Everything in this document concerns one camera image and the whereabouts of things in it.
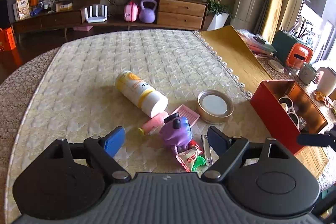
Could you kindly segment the silver nail clipper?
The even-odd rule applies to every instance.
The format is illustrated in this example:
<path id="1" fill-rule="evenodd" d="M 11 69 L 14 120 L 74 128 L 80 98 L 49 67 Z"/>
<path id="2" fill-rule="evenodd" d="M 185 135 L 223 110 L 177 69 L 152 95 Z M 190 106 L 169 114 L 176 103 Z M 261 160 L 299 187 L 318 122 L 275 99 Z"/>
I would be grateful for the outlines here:
<path id="1" fill-rule="evenodd" d="M 206 160 L 206 166 L 212 166 L 213 159 L 211 156 L 211 148 L 207 135 L 201 135 L 202 146 L 203 146 L 203 154 Z"/>

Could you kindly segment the green plastic toy piece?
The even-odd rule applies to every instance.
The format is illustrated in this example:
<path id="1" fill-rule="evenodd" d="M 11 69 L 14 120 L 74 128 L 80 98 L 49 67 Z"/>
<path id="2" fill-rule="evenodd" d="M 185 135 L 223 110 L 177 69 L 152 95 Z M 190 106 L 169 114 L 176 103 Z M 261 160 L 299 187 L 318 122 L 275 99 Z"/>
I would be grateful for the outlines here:
<path id="1" fill-rule="evenodd" d="M 200 166 L 205 166 L 206 164 L 207 164 L 206 159 L 202 155 L 199 155 L 194 161 L 191 172 L 196 172 Z"/>

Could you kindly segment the red white snack packet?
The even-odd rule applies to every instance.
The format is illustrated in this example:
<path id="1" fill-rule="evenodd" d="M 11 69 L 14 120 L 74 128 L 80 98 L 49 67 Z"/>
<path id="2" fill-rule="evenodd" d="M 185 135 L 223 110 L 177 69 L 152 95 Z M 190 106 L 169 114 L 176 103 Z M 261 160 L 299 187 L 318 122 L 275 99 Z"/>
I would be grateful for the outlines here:
<path id="1" fill-rule="evenodd" d="M 202 153 L 203 152 L 200 149 L 193 147 L 191 149 L 178 153 L 175 158 L 185 169 L 186 172 L 191 172 L 197 157 Z"/>

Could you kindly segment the pink tube with yellow cap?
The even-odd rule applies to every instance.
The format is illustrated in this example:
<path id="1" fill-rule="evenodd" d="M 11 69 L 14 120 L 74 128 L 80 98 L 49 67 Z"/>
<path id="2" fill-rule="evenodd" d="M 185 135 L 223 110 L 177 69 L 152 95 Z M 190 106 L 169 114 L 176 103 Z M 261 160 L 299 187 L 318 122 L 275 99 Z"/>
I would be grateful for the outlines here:
<path id="1" fill-rule="evenodd" d="M 162 112 L 157 114 L 155 117 L 151 118 L 142 127 L 138 128 L 139 132 L 143 135 L 151 135 L 158 127 L 161 127 L 164 122 L 163 120 L 169 116 L 167 112 Z"/>

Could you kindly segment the purple toy figure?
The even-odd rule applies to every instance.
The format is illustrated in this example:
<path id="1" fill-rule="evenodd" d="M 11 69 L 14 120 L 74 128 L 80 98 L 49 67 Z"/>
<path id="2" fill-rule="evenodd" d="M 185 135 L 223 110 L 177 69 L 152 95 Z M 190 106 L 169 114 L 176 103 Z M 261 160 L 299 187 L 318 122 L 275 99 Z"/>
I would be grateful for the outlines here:
<path id="1" fill-rule="evenodd" d="M 165 118 L 163 123 L 159 135 L 164 145 L 171 148 L 174 155 L 186 151 L 193 138 L 189 120 L 177 112 Z"/>

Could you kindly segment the white frame sunglasses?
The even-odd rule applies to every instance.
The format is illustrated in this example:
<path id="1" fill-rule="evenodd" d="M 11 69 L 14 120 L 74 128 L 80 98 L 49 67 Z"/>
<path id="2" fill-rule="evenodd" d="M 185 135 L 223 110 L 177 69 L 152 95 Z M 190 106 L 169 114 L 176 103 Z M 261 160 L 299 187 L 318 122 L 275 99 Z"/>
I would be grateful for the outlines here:
<path id="1" fill-rule="evenodd" d="M 289 96 L 283 96 L 278 100 L 278 102 L 280 106 L 286 111 L 289 118 L 295 124 L 296 128 L 299 129 L 299 117 L 295 112 L 293 101 L 289 98 Z"/>

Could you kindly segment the orange snack wrapper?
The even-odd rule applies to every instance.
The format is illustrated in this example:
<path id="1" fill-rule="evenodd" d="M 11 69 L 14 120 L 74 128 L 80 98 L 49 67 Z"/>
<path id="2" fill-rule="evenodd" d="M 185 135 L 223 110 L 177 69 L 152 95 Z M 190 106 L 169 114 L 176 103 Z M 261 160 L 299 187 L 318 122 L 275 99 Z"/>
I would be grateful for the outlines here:
<path id="1" fill-rule="evenodd" d="M 317 101 L 323 102 L 328 108 L 331 109 L 333 107 L 333 101 L 322 92 L 315 91 L 314 96 Z"/>

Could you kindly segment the pink ridged soap tray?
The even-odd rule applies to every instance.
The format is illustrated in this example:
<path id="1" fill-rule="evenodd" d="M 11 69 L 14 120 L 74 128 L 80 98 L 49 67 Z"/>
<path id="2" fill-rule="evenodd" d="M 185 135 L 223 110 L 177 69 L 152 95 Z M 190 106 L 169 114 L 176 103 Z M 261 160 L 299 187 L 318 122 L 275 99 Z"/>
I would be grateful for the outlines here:
<path id="1" fill-rule="evenodd" d="M 180 105 L 171 114 L 175 114 L 175 113 L 179 113 L 180 117 L 186 117 L 189 121 L 190 127 L 193 127 L 197 123 L 198 119 L 200 118 L 200 115 L 198 113 L 191 110 L 185 105 Z"/>

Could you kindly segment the red metal storage box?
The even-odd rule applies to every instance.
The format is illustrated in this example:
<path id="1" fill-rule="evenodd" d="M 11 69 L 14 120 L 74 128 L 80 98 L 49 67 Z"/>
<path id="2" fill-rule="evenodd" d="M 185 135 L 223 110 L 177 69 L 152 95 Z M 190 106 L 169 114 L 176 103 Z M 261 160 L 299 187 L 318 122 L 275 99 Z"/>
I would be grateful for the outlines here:
<path id="1" fill-rule="evenodd" d="M 294 80 L 267 80 L 259 84 L 250 100 L 252 107 L 271 136 L 296 155 L 304 146 L 297 143 L 300 131 L 279 103 L 284 96 L 288 96 L 298 107 L 296 113 L 306 122 L 308 133 L 319 133 L 327 126 L 327 119 Z"/>

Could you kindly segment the white and yellow bottle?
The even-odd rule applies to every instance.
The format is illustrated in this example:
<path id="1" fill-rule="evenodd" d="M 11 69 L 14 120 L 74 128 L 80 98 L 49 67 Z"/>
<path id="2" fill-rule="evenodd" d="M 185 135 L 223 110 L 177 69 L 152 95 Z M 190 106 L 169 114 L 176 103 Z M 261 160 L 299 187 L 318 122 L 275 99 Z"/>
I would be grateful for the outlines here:
<path id="1" fill-rule="evenodd" d="M 167 97 L 131 71 L 118 75 L 116 88 L 150 118 L 163 113 L 167 108 Z"/>

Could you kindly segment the white electric kettle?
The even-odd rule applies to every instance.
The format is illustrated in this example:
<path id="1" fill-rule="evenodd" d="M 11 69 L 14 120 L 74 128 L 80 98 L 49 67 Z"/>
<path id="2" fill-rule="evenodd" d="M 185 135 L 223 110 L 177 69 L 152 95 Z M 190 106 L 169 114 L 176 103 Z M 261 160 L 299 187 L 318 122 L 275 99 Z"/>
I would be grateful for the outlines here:
<path id="1" fill-rule="evenodd" d="M 336 73 L 331 67 L 319 68 L 313 82 L 317 84 L 316 91 L 329 96 L 335 89 Z"/>

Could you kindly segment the white round lid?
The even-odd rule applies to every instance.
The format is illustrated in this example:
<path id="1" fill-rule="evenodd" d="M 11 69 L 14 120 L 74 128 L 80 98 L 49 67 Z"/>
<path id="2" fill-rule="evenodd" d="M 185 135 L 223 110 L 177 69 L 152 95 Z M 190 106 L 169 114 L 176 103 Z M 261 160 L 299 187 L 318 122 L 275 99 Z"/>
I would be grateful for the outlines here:
<path id="1" fill-rule="evenodd" d="M 268 65 L 279 73 L 284 72 L 284 67 L 276 60 L 272 59 L 268 60 Z"/>

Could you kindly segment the purple kettlebell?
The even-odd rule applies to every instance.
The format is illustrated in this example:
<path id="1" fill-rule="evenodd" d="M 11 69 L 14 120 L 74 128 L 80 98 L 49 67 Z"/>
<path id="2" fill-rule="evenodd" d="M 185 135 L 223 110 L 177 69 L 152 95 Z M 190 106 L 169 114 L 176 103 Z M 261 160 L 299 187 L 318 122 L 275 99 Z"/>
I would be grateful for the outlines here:
<path id="1" fill-rule="evenodd" d="M 152 9 L 145 8 L 145 3 L 152 3 L 154 7 Z M 139 13 L 139 20 L 142 23 L 153 23 L 155 21 L 155 10 L 157 8 L 157 2 L 155 0 L 142 0 L 140 2 L 141 11 Z"/>

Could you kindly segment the pink toy case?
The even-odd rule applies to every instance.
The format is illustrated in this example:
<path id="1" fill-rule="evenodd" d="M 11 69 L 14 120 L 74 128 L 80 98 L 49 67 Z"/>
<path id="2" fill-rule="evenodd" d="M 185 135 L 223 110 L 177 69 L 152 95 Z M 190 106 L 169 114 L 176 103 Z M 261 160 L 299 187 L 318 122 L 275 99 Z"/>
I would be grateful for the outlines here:
<path id="1" fill-rule="evenodd" d="M 123 18 L 126 22 L 135 22 L 138 16 L 138 5 L 130 1 L 123 9 Z"/>

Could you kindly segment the orange shopping bag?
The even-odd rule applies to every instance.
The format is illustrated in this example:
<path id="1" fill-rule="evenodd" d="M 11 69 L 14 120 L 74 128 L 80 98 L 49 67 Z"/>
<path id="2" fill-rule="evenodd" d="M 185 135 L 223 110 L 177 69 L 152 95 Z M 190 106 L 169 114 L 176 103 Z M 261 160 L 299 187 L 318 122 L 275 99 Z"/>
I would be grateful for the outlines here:
<path id="1" fill-rule="evenodd" d="M 6 29 L 0 28 L 0 51 L 12 51 L 15 48 L 16 44 L 13 29 L 11 27 Z"/>

